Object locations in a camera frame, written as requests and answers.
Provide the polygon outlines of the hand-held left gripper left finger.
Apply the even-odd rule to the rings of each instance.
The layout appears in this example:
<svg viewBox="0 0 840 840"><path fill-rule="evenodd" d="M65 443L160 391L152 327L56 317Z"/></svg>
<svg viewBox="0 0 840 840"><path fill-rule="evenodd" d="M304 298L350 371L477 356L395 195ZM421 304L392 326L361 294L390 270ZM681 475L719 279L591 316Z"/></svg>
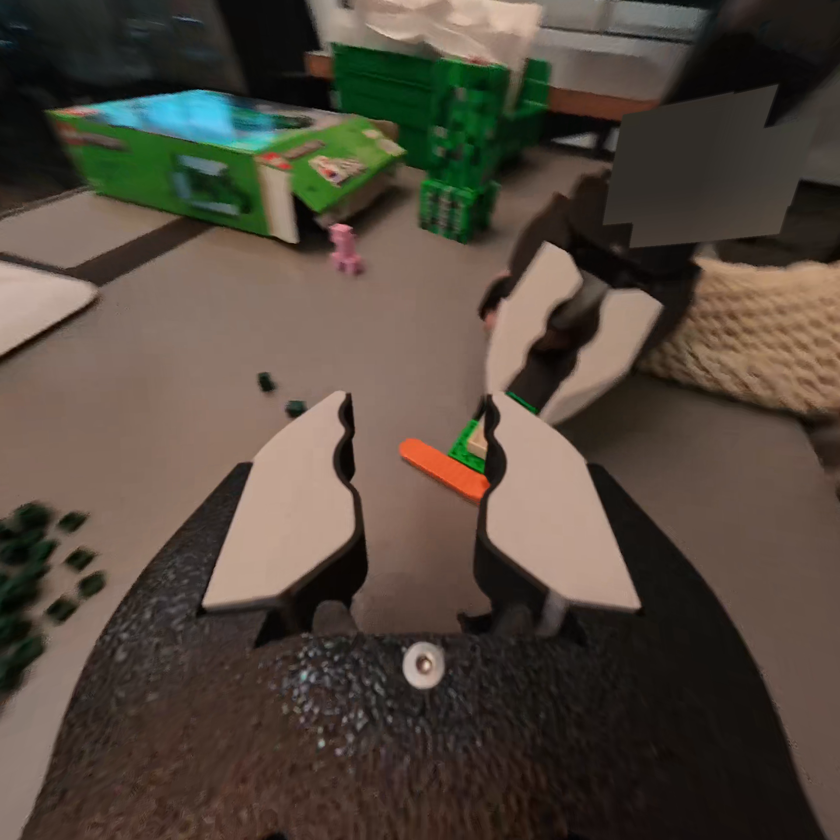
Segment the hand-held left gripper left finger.
<svg viewBox="0 0 840 840"><path fill-rule="evenodd" d="M266 612L263 634L357 634L368 573L352 481L352 396L336 391L289 421L253 458L201 612Z"/></svg>

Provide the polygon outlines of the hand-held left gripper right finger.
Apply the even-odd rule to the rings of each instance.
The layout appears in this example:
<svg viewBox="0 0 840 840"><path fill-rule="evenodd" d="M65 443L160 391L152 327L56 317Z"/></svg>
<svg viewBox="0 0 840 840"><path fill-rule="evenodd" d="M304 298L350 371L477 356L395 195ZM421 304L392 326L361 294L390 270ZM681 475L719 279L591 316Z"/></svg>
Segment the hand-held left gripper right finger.
<svg viewBox="0 0 840 840"><path fill-rule="evenodd" d="M633 615L642 602L583 455L503 392L488 443L474 576L490 628L553 636L572 607Z"/></svg>

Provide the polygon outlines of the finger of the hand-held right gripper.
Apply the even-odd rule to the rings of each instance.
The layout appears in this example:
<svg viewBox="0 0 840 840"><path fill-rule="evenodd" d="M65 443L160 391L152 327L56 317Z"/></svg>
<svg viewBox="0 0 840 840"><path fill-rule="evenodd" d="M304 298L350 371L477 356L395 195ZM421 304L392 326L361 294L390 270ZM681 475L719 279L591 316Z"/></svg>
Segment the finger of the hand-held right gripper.
<svg viewBox="0 0 840 840"><path fill-rule="evenodd" d="M497 309L487 342L485 394L504 392L523 370L554 311L574 299L583 279L571 255L549 242L539 247L510 295Z"/></svg>
<svg viewBox="0 0 840 840"><path fill-rule="evenodd" d="M539 413L551 426L562 424L610 391L630 372L662 311L643 290L609 291L597 331L578 353L570 375Z"/></svg>

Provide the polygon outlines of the green tan lego assembly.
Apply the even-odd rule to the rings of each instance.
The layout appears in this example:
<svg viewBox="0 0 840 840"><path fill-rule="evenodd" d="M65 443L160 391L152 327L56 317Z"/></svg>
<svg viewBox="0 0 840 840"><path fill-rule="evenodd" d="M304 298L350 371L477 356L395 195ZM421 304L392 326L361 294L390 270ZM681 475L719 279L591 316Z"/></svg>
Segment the green tan lego assembly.
<svg viewBox="0 0 840 840"><path fill-rule="evenodd" d="M455 462L482 476L485 474L487 461L485 436L487 402L488 396L485 395L479 401L474 416L461 430L447 452L448 457Z"/></svg>

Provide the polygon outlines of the orange lego brick separator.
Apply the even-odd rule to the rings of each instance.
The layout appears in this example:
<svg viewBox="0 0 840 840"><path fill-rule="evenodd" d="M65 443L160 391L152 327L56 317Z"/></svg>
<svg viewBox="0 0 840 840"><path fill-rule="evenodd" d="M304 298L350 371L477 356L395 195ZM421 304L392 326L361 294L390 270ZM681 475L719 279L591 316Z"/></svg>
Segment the orange lego brick separator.
<svg viewBox="0 0 840 840"><path fill-rule="evenodd" d="M417 438L402 441L398 452L408 465L472 503L479 504L489 488L483 474Z"/></svg>

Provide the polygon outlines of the large green lego creeper model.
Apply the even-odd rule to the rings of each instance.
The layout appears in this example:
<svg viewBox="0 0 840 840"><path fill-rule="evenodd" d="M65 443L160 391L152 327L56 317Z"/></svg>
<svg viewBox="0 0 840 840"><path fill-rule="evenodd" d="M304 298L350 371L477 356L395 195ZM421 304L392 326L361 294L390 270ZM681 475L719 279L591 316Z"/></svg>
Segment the large green lego creeper model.
<svg viewBox="0 0 840 840"><path fill-rule="evenodd" d="M505 163L540 140L551 65L529 58L508 104L511 71L334 42L342 110L397 127L407 165L422 169L418 223L466 244L490 225Z"/></svg>

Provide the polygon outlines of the pink lego pig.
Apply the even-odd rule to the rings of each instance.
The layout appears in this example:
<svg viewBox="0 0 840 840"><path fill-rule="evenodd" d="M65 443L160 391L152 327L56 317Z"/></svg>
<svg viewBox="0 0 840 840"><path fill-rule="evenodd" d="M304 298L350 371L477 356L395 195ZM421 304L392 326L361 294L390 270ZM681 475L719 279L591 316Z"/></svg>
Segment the pink lego pig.
<svg viewBox="0 0 840 840"><path fill-rule="evenodd" d="M336 223L329 227L332 244L332 266L339 272L358 276L364 271L364 261L356 248L354 228L348 224Z"/></svg>

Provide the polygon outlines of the pile of dark green lego tiles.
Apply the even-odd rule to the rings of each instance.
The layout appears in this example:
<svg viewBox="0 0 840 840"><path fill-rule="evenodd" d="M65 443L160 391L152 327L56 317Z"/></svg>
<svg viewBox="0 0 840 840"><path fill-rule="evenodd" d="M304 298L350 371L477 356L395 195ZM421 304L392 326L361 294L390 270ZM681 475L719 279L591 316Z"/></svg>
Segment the pile of dark green lego tiles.
<svg viewBox="0 0 840 840"><path fill-rule="evenodd" d="M5 703L44 654L49 634L107 583L98 551L70 546L89 515L39 500L1 521L1 697Z"/></svg>

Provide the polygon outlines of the green lego set box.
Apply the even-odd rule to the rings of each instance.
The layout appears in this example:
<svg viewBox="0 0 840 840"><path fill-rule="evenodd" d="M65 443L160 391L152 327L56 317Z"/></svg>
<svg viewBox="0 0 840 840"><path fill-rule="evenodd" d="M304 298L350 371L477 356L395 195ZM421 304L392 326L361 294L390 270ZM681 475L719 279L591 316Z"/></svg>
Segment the green lego set box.
<svg viewBox="0 0 840 840"><path fill-rule="evenodd" d="M216 91L46 114L95 193L289 245L300 212L321 228L346 222L406 157L391 123Z"/></svg>

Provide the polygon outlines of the white plastic bag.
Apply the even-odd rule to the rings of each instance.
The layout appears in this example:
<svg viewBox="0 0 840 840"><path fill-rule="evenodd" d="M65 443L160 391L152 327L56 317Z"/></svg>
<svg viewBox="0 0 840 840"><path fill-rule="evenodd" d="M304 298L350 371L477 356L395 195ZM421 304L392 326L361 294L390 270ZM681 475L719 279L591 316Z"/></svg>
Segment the white plastic bag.
<svg viewBox="0 0 840 840"><path fill-rule="evenodd" d="M521 67L543 21L540 3L359 1L355 11L376 34L426 45L443 56Z"/></svg>

